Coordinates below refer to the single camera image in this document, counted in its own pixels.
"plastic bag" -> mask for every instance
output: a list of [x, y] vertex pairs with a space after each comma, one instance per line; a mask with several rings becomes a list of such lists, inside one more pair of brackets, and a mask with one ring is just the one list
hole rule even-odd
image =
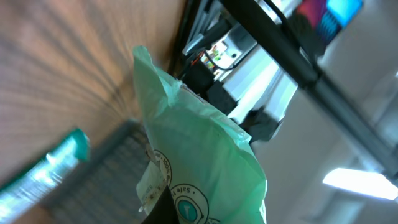
[[251, 137], [155, 67], [145, 47], [133, 54], [144, 126], [180, 222], [265, 223], [267, 182]]

